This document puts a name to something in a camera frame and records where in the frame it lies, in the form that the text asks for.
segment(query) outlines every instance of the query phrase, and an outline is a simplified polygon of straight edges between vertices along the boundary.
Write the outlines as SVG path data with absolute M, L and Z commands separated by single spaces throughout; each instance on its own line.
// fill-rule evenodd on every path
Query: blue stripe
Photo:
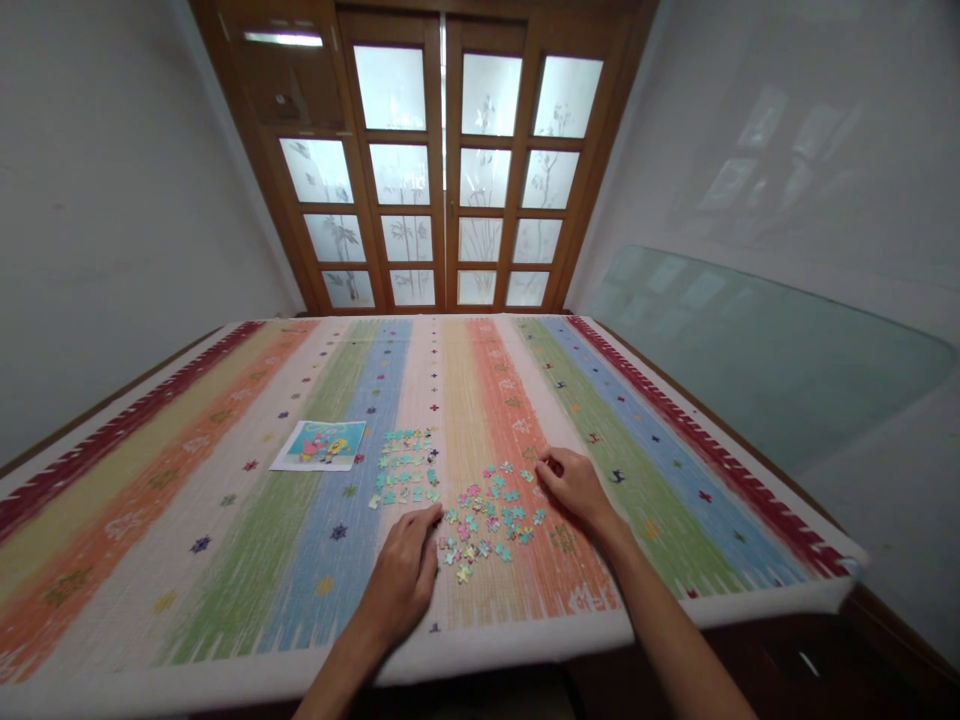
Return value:
M 349 472 L 323 474 L 258 653 L 325 645 L 340 634 L 360 604 L 376 561 L 380 529 L 381 511 L 367 504 L 376 493 L 384 434 L 395 429 L 412 327 L 409 320 L 381 323 L 344 417 L 347 422 L 367 423 L 369 434 L 360 445 L 364 462 Z M 377 379 L 379 375 L 384 376 L 382 380 Z M 343 494 L 348 486 L 356 488 L 353 497 Z M 346 535 L 335 540 L 332 534 L 338 525 L 346 527 Z M 317 587 L 327 577 L 333 586 L 321 597 Z
M 542 322 L 580 371 L 591 380 L 604 402 L 613 408 L 621 424 L 653 460 L 660 474 L 700 523 L 704 534 L 738 574 L 749 576 L 760 587 L 793 585 L 809 579 L 809 574 L 793 555 L 767 535 L 753 514 L 740 505 L 740 500 L 733 497 L 721 481 L 705 471 L 690 448 L 660 422 L 653 408 L 634 396 L 633 388 L 628 388 L 621 376 L 615 375 L 596 357 L 586 340 L 571 332 L 570 326 L 560 318 L 545 318 Z M 675 460 L 682 466 L 678 468 Z M 709 503 L 700 497 L 701 491 L 710 496 Z M 745 542 L 737 540 L 734 532 L 739 532 Z

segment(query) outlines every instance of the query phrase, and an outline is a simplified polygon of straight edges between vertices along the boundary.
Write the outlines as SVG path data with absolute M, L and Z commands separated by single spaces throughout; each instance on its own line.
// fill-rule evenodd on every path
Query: glass panel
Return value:
M 533 150 L 523 188 L 525 208 L 563 210 L 567 207 L 580 153 Z
M 586 135 L 602 68 L 600 60 L 548 56 L 543 64 L 533 134 L 576 138 Z
M 460 270 L 457 273 L 458 305 L 493 305 L 497 273 L 493 270 Z
M 423 53 L 357 45 L 363 116 L 371 130 L 423 130 Z
M 563 220 L 521 220 L 517 225 L 513 261 L 518 264 L 553 262 L 561 225 Z
M 547 289 L 550 273 L 512 272 L 507 288 L 507 305 L 511 307 L 540 307 Z
M 429 205 L 426 145 L 371 145 L 373 178 L 381 205 Z
M 356 215 L 304 215 L 313 250 L 320 262 L 363 262 Z
M 513 135 L 520 58 L 463 56 L 464 135 Z
M 888 320 L 636 245 L 587 310 L 794 477 L 933 391 L 956 362 L 947 344 Z
M 429 215 L 384 215 L 383 239 L 390 262 L 433 260 Z
M 396 305 L 433 305 L 433 270 L 391 270 Z
M 324 270 L 323 282 L 334 307 L 373 307 L 370 274 L 366 270 Z
M 503 207 L 507 200 L 509 150 L 460 150 L 460 206 Z
M 300 202 L 353 202 L 343 143 L 281 138 L 280 147 Z
M 460 259 L 496 262 L 500 259 L 501 218 L 460 218 Z

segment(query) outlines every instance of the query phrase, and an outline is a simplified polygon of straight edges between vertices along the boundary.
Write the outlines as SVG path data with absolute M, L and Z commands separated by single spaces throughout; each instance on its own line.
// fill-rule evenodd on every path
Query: star pattern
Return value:
M 204 535 L 202 538 L 193 543 L 193 547 L 190 548 L 190 552 L 192 552 L 194 555 L 202 553 L 207 549 L 207 547 L 209 547 L 210 540 L 211 538 L 209 535 Z

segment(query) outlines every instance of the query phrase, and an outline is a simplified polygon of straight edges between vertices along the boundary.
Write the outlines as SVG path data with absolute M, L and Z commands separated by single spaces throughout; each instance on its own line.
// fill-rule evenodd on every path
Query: white wall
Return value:
M 611 261 L 639 244 L 806 290 L 960 347 L 955 4 L 668 7 L 566 306 L 585 312 Z M 779 94 L 787 100 L 778 116 Z M 742 135 L 755 107 L 772 113 L 766 144 Z M 805 154 L 795 141 L 808 119 L 824 144 Z M 717 182 L 731 158 L 756 161 L 745 182 Z M 796 479 L 871 553 L 866 584 L 960 667 L 958 467 L 955 371 Z
M 302 309 L 183 11 L 0 5 L 0 463 L 201 334 Z

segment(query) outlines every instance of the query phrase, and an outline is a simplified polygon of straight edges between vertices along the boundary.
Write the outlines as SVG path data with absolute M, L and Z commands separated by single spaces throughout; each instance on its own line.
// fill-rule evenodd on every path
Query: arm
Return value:
M 755 718 L 740 689 L 640 550 L 630 526 L 613 509 L 589 458 L 550 448 L 537 462 L 537 475 L 583 520 L 607 557 L 634 632 L 677 716 Z
M 433 597 L 437 551 L 428 542 L 443 507 L 407 513 L 390 529 L 360 605 L 337 638 L 295 720 L 346 717 L 354 695 L 416 627 Z

